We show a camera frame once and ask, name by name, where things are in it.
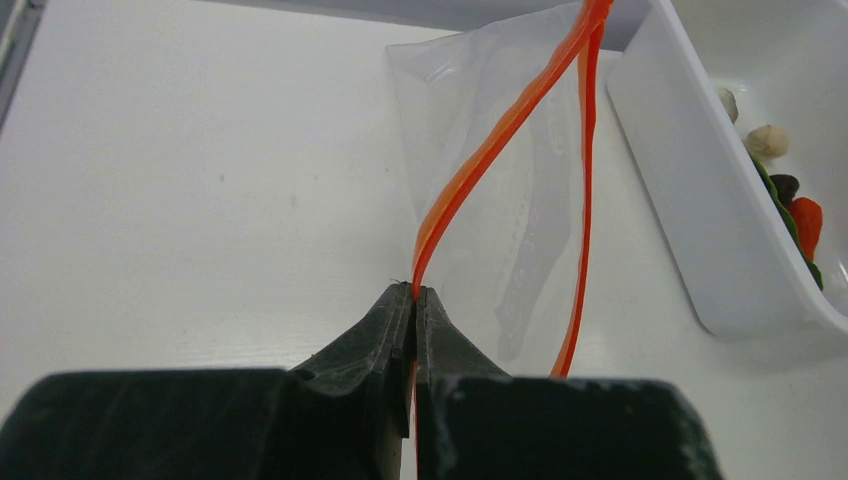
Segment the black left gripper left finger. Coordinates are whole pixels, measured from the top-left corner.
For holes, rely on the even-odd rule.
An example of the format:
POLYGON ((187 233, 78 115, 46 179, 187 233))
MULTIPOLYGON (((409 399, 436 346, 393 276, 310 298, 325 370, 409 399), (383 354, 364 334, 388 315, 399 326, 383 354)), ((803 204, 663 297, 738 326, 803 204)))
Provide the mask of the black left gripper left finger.
POLYGON ((5 479, 396 479, 414 301, 388 286, 296 367, 49 375, 1 429, 5 479))

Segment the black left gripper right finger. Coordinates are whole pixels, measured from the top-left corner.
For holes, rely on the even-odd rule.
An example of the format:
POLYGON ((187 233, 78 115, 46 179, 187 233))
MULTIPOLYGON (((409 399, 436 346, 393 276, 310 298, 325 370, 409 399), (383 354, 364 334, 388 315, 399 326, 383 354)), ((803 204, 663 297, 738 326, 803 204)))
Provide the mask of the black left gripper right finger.
POLYGON ((415 304, 422 479, 718 479, 702 420, 654 379, 512 376, 450 321, 415 304))

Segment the green leafy vegetable toy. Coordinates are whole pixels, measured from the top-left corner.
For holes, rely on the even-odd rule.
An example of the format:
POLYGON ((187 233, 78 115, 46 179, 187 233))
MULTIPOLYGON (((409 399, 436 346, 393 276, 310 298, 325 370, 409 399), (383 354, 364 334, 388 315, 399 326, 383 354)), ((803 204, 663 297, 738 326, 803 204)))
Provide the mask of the green leafy vegetable toy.
POLYGON ((769 194, 769 196, 772 200, 773 205, 775 206, 776 210, 778 211, 780 218, 783 220, 783 223, 784 223, 787 231, 789 232, 789 235, 792 238, 792 241, 794 242, 800 256, 804 260, 812 278, 814 279, 818 288, 820 290, 822 290, 824 288, 822 274, 821 274, 818 266, 813 261, 811 261, 809 259, 809 257, 802 251, 801 243, 800 243, 800 239, 799 239, 799 234, 798 234, 797 224, 794 221, 794 219, 791 217, 790 212, 780 202, 777 187, 775 186, 774 182, 771 180, 771 178, 768 175, 765 167, 754 157, 751 158, 751 161, 752 161, 761 181, 763 182, 763 185, 765 186, 766 190, 768 191, 768 194, 769 194))

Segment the clear orange zip bag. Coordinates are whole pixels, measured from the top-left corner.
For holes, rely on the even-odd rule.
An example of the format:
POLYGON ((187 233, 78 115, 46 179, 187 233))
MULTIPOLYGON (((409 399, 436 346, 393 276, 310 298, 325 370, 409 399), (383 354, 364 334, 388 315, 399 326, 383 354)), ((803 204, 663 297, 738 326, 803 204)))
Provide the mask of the clear orange zip bag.
POLYGON ((387 47, 410 202, 410 280, 498 367, 569 373, 592 231, 609 1, 387 47))

